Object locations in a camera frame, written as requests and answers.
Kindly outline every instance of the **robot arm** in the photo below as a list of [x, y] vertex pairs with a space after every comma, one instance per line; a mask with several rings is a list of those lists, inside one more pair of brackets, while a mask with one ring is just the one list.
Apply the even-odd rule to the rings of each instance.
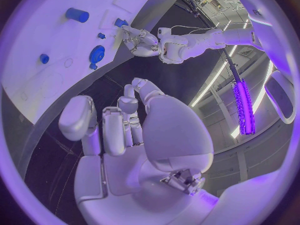
[[250, 45], [263, 50], [253, 28], [226, 31], [212, 28], [203, 34], [172, 35], [171, 28], [160, 27], [160, 42], [148, 31], [128, 25], [121, 28], [124, 31], [123, 41], [135, 56], [159, 56], [159, 59], [167, 64], [181, 64], [186, 59], [201, 55], [206, 49], [222, 49], [226, 45]]

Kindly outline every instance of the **blue object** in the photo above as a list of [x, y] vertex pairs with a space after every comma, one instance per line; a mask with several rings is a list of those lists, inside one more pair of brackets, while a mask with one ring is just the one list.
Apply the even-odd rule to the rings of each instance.
[[65, 17], [81, 23], [85, 23], [89, 19], [90, 14], [87, 11], [82, 11], [71, 7], [66, 11]]
[[49, 56], [46, 54], [42, 54], [39, 56], [39, 60], [41, 61], [42, 64], [46, 64], [49, 62]]
[[95, 63], [91, 63], [91, 64], [89, 65], [89, 68], [90, 68], [90, 69], [93, 69], [93, 70], [96, 70], [96, 69], [98, 68], [98, 66], [97, 66]]
[[128, 22], [127, 22], [126, 20], [122, 20], [122, 19], [118, 18], [118, 19], [115, 21], [114, 25], [120, 28], [120, 27], [122, 27], [123, 25], [128, 26]]
[[89, 54], [89, 61], [91, 64], [89, 65], [90, 69], [96, 70], [96, 63], [100, 62], [104, 58], [105, 48], [104, 46], [98, 45], [93, 48], [93, 50]]
[[103, 33], [100, 32], [100, 33], [98, 33], [98, 38], [105, 39], [106, 37]]

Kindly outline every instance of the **light strip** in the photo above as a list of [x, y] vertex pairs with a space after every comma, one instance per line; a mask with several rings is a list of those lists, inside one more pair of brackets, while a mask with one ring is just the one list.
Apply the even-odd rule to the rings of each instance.
[[247, 27], [248, 21], [249, 21], [249, 19], [246, 20], [243, 29], [245, 29]]
[[228, 26], [229, 26], [230, 23], [231, 23], [231, 20], [227, 23], [227, 25], [226, 25], [226, 27], [224, 28], [223, 31], [225, 31], [228, 28]]
[[[231, 50], [230, 53], [229, 53], [229, 56], [230, 56], [230, 57], [234, 54], [234, 52], [235, 52], [237, 46], [238, 46], [238, 45], [234, 45], [234, 46], [233, 46], [232, 50]], [[221, 72], [223, 71], [223, 69], [225, 68], [225, 66], [226, 66], [227, 63], [228, 63], [228, 62], [225, 61], [225, 62], [222, 64], [221, 68], [220, 68], [219, 71], [216, 73], [216, 75], [214, 76], [214, 78], [210, 81], [210, 83], [207, 85], [207, 87], [204, 89], [204, 91], [203, 91], [203, 92], [199, 95], [199, 97], [197, 97], [197, 99], [191, 104], [192, 107], [194, 107], [194, 106], [200, 101], [200, 99], [204, 96], [204, 94], [206, 94], [206, 92], [207, 92], [207, 91], [210, 89], [210, 87], [214, 84], [214, 82], [217, 80], [218, 76], [221, 74]]]
[[271, 23], [268, 23], [268, 22], [265, 22], [265, 21], [259, 21], [259, 20], [257, 20], [257, 19], [254, 19], [253, 17], [250, 17], [249, 15], [248, 15], [248, 17], [250, 18], [250, 20], [252, 20], [252, 21], [254, 21], [254, 22], [257, 22], [257, 23], [259, 23], [259, 24], [268, 25], [268, 26], [271, 26], [271, 27], [272, 27], [272, 24], [271, 24]]
[[[266, 81], [268, 80], [268, 78], [270, 77], [271, 73], [272, 73], [272, 70], [273, 70], [273, 63], [270, 61], [269, 63], [269, 67], [267, 69], [267, 73], [266, 73], [266, 76], [265, 76], [265, 79], [264, 79], [264, 82], [263, 82], [263, 85], [260, 89], [260, 92], [257, 96], [257, 99], [255, 101], [255, 103], [253, 104], [252, 106], [252, 109], [253, 109], [253, 114], [255, 114], [255, 112], [258, 110], [265, 94], [266, 94], [266, 90], [265, 90], [265, 83]], [[231, 136], [233, 136], [233, 138], [236, 138], [238, 135], [240, 134], [240, 126], [238, 126], [232, 133], [231, 133]]]

